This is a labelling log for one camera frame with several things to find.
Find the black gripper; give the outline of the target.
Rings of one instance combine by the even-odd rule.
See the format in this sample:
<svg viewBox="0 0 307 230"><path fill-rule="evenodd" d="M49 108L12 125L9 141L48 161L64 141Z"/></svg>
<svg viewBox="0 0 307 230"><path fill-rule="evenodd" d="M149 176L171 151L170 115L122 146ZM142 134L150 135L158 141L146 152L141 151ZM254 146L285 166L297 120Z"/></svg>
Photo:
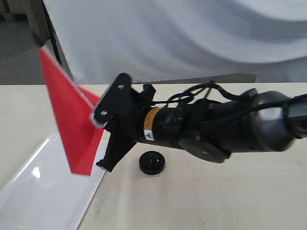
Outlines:
<svg viewBox="0 0 307 230"><path fill-rule="evenodd" d="M96 166L111 173L137 143L182 149L179 136L184 114L176 108L148 106L155 92L151 84L145 84L141 92L134 90L127 73L119 74L108 86L91 113L96 127L112 120L105 155Z"/></svg>

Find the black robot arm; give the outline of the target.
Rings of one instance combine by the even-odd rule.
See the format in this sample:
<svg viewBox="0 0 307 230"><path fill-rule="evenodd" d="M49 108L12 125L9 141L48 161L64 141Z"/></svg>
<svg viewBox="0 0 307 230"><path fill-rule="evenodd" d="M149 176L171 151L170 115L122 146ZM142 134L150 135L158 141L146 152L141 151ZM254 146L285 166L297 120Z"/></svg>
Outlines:
<svg viewBox="0 0 307 230"><path fill-rule="evenodd" d="M281 92L240 95L209 82L192 86L165 101L155 88L138 92L131 77L119 74L91 113L98 128L110 132L105 156L97 165L111 172L137 144L185 150L213 163L232 153L283 152L307 136L307 97Z"/></svg>

